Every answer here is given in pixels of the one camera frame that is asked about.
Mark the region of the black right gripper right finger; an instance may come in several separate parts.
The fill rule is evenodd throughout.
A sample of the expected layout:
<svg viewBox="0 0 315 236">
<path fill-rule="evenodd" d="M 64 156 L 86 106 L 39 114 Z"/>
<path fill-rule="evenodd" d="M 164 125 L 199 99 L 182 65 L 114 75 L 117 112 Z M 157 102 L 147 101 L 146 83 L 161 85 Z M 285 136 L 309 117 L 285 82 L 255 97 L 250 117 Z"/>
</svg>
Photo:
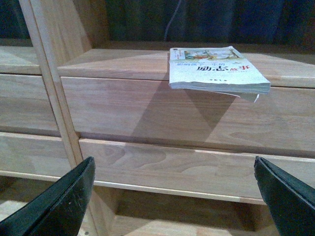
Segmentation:
<svg viewBox="0 0 315 236">
<path fill-rule="evenodd" d="M 315 234 L 315 189 L 256 156 L 254 175 L 281 236 Z"/>
</svg>

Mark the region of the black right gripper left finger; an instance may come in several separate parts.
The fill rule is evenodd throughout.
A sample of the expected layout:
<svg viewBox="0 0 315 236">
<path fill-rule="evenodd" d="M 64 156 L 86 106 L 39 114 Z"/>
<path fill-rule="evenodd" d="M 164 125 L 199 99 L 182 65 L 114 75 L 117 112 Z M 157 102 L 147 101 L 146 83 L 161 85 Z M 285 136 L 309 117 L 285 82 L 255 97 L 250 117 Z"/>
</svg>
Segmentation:
<svg viewBox="0 0 315 236">
<path fill-rule="evenodd" d="M 85 216 L 95 179 L 95 160 L 88 157 L 24 207 L 2 220 L 2 236 L 76 236 Z"/>
</svg>

